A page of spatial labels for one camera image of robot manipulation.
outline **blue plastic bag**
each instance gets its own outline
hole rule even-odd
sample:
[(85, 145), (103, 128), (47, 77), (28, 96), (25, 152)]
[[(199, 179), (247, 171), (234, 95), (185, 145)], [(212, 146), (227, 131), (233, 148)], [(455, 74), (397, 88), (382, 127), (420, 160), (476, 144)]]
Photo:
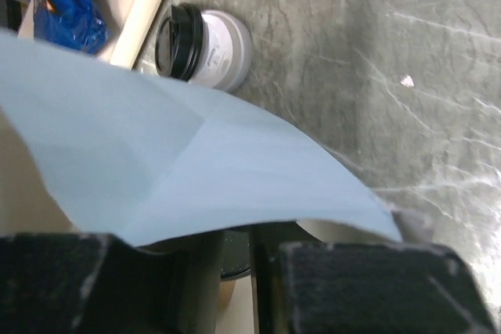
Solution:
[(34, 36), (95, 54), (110, 32), (94, 0), (34, 0)]

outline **white object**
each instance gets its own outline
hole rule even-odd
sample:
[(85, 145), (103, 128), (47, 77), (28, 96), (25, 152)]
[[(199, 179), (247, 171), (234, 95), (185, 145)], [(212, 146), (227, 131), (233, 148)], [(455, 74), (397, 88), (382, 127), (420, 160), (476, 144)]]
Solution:
[(251, 33), (234, 16), (216, 10), (202, 12), (204, 42), (200, 61), (190, 84), (232, 92), (251, 68)]
[(409, 75), (407, 75), (403, 79), (401, 79), (400, 84), (404, 85), (407, 88), (414, 88), (414, 80)]
[(84, 232), (141, 246), (311, 218), (401, 239), (354, 175), (250, 103), (5, 33), (0, 45), (9, 51), (0, 59), (0, 107)]
[[(162, 0), (96, 0), (112, 38), (97, 58), (131, 69)], [(19, 30), (22, 38), (33, 38), (33, 0)]]

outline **countertop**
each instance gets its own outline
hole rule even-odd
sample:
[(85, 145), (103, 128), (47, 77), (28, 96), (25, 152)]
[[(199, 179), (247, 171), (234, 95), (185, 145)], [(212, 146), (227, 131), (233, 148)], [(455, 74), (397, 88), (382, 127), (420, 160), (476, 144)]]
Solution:
[(435, 242), (471, 265), (501, 318), (501, 0), (165, 0), (144, 73), (156, 72), (171, 2), (242, 19), (255, 57), (236, 95), (310, 135), (383, 199), (430, 214)]

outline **black round object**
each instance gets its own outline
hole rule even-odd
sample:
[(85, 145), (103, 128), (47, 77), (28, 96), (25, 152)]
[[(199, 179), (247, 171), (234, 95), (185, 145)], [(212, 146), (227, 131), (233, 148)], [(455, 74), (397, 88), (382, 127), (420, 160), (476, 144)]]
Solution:
[(155, 64), (160, 76), (188, 81), (200, 61), (204, 21), (191, 4), (172, 5), (160, 24), (155, 44)]

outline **small white fragment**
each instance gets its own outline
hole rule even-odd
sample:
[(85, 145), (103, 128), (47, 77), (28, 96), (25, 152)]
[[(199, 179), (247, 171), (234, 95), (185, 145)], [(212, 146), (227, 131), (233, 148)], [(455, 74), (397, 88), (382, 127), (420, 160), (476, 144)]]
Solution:
[(410, 77), (409, 75), (407, 75), (403, 79), (401, 79), (400, 84), (404, 85), (407, 88), (414, 88), (413, 78)]

